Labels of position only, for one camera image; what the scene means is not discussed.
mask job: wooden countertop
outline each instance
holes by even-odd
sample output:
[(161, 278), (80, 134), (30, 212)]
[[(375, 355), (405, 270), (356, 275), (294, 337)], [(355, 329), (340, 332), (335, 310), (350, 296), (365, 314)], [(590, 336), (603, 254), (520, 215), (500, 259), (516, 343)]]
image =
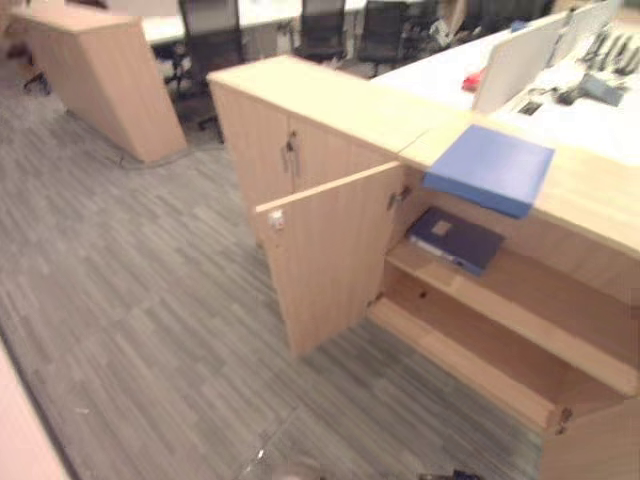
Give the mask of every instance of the wooden countertop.
[(16, 7), (11, 15), (20, 20), (47, 25), (56, 30), (79, 33), (113, 25), (139, 22), (138, 17), (82, 5), (47, 5)]
[(423, 171), (474, 123), (555, 148), (532, 214), (640, 258), (638, 167), (292, 57), (211, 73), (208, 80), (396, 153)]
[(427, 171), (471, 124), (555, 148), (532, 214), (640, 258), (640, 167), (553, 144), (472, 112), (425, 132), (400, 152), (400, 160)]
[(207, 76), (215, 82), (397, 153), (454, 109), (290, 56)]

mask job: binder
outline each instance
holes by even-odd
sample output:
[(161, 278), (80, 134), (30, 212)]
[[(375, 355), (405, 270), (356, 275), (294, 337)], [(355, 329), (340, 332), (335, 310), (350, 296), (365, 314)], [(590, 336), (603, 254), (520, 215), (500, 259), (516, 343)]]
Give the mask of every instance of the binder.
[(535, 202), (553, 155), (552, 148), (472, 125), (436, 160), (423, 186), (522, 218)]

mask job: dark blue binder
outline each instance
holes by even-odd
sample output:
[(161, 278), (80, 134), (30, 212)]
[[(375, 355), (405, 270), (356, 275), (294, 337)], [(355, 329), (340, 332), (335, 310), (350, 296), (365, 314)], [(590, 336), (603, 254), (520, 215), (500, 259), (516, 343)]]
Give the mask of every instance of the dark blue binder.
[(525, 217), (554, 150), (472, 125), (433, 164), (426, 188), (451, 193), (510, 217)]
[(409, 240), (474, 275), (482, 275), (504, 237), (438, 207), (430, 207), (409, 229)]

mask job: cabinet shelf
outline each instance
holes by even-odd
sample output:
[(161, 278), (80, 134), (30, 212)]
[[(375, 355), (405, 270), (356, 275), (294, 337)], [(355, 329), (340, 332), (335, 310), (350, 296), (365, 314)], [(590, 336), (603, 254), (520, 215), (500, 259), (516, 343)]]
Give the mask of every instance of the cabinet shelf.
[(460, 302), (423, 290), (403, 275), (369, 317), (525, 425), (544, 430), (571, 367)]
[(507, 249), (482, 277), (407, 240), (387, 260), (616, 391), (638, 394), (640, 322), (629, 305)]

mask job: gray striped carpet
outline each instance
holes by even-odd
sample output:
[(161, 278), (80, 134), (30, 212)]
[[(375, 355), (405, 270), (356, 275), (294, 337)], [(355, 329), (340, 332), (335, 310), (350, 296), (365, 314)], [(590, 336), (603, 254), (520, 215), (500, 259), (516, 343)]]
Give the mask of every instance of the gray striped carpet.
[(368, 322), (289, 356), (211, 132), (119, 168), (20, 83), (0, 64), (0, 324), (82, 479), (231, 480), (265, 445), (340, 479), (535, 478), (536, 435)]

